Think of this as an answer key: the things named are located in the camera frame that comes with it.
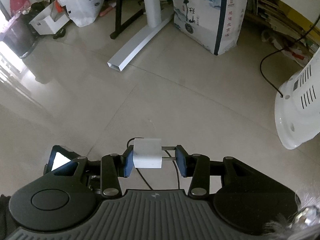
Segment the white power adapter plug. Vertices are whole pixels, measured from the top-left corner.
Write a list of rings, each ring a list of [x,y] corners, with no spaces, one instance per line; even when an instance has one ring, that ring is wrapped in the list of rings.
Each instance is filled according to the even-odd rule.
[[[162,140],[136,138],[133,143],[135,168],[162,168]]]

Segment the white fan base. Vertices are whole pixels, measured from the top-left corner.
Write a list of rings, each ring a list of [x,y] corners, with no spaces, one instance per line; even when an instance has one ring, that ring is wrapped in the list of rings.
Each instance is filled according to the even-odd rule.
[[[276,130],[288,150],[313,139],[320,130],[319,51],[303,70],[284,82],[274,104]]]

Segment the white printed shopping bag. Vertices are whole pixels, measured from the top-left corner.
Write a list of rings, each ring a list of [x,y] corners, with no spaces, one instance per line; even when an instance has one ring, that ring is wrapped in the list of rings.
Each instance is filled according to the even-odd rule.
[[[247,0],[172,0],[174,24],[214,55],[237,45]]]

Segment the white cardboard box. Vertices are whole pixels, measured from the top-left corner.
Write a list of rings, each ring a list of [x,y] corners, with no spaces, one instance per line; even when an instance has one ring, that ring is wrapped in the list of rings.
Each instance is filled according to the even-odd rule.
[[[39,35],[54,35],[70,21],[69,16],[64,12],[58,12],[56,5],[51,3],[29,24]]]

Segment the dark waste bin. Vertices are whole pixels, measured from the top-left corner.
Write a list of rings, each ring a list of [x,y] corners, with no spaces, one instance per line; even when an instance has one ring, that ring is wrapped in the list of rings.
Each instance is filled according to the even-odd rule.
[[[29,22],[28,15],[19,12],[1,26],[1,42],[20,59],[26,58],[33,51],[39,37]]]

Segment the white bebe bag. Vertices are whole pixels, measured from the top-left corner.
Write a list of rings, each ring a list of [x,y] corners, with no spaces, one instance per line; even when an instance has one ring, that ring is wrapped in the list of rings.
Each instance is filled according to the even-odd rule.
[[[59,5],[66,7],[69,18],[78,26],[92,24],[103,6],[104,0],[57,0]]]

